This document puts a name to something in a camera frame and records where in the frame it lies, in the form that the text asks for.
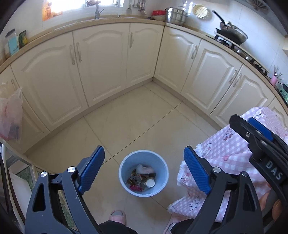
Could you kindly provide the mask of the person's right hand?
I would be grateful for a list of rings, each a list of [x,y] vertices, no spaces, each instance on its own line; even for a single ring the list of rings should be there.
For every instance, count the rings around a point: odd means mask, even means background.
[[[263,196],[261,196],[259,202],[262,217],[271,212],[272,219],[275,221],[283,212],[282,203],[273,189],[270,189]]]

